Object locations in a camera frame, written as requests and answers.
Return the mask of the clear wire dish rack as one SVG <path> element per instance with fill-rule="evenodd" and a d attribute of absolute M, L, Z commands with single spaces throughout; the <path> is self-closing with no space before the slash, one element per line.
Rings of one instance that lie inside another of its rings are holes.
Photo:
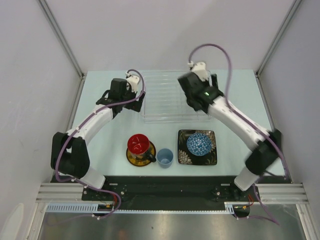
<path fill-rule="evenodd" d="M 194 111 L 178 77 L 186 70 L 144 70 L 145 98 L 141 115 L 145 123 L 207 122 L 211 117 L 202 111 Z"/>

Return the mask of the blue patterned bowl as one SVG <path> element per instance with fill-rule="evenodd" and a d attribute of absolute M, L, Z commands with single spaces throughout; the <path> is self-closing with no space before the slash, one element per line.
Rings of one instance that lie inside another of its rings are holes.
<path fill-rule="evenodd" d="M 188 137 L 186 146 L 191 154 L 201 157 L 211 151 L 212 141 L 203 133 L 194 133 Z"/>

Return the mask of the black skull mug red inside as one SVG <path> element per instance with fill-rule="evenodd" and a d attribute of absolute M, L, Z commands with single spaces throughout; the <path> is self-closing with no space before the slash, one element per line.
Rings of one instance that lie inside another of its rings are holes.
<path fill-rule="evenodd" d="M 151 163 L 157 161 L 155 146 L 144 134 L 132 135 L 127 141 L 127 150 L 137 161 L 149 161 Z"/>

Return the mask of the black floral square plate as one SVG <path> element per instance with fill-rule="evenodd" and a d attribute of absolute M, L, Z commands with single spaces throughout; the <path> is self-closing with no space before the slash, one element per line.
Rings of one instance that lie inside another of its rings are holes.
<path fill-rule="evenodd" d="M 187 149 L 188 137 L 195 133 L 207 135 L 211 142 L 211 151 L 204 156 L 195 156 Z M 178 131 L 177 161 L 182 165 L 215 166 L 218 163 L 216 135 L 213 130 L 181 129 Z"/>

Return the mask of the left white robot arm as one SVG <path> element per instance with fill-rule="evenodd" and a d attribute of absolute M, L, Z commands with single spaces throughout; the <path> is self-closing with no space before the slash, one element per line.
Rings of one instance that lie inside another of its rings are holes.
<path fill-rule="evenodd" d="M 110 196 L 106 178 L 91 167 L 88 145 L 93 137 L 124 108 L 139 112 L 145 91 L 138 91 L 143 80 L 127 74 L 125 79 L 114 78 L 110 88 L 97 100 L 92 112 L 78 126 L 67 132 L 57 132 L 52 138 L 50 166 L 55 175 L 67 175 L 93 188 L 100 200 Z"/>

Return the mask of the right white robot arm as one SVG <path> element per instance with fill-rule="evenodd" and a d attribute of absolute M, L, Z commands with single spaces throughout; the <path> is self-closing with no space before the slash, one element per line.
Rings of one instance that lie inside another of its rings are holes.
<path fill-rule="evenodd" d="M 242 201 L 249 194 L 249 188 L 258 181 L 263 173 L 280 157 L 282 153 L 281 133 L 278 130 L 268 131 L 254 124 L 228 102 L 219 87 L 209 80 L 201 80 L 189 71 L 178 77 L 187 104 L 195 111 L 216 118 L 234 132 L 250 149 L 251 154 L 245 160 L 245 167 L 234 179 L 230 188 L 231 196 Z"/>

